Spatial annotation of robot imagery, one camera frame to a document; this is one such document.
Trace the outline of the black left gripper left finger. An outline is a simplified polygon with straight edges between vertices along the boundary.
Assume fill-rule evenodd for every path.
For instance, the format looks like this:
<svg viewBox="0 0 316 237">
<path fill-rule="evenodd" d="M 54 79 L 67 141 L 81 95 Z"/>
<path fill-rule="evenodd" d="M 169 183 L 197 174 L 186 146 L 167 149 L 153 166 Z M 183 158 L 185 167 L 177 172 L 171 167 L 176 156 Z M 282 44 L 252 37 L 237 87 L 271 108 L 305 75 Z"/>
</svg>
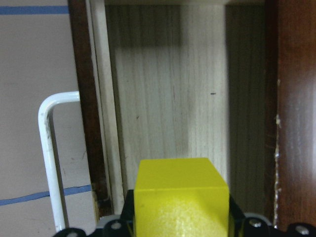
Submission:
<svg viewBox="0 0 316 237">
<path fill-rule="evenodd" d="M 124 227 L 127 229 L 127 236 L 134 237 L 134 221 L 135 221 L 135 209 L 134 209 L 134 190 L 128 190 L 124 202 L 124 206 L 120 215 L 120 219 L 124 223 Z"/>
</svg>

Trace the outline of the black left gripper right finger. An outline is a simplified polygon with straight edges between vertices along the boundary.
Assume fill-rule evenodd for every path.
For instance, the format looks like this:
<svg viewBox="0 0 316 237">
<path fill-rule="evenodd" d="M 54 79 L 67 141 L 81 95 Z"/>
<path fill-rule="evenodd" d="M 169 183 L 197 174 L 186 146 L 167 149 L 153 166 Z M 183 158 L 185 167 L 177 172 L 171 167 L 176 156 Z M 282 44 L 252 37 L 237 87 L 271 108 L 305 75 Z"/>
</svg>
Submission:
<svg viewBox="0 0 316 237">
<path fill-rule="evenodd" d="M 238 237 L 242 228 L 245 215 L 233 197 L 229 196 L 229 224 L 228 237 Z"/>
</svg>

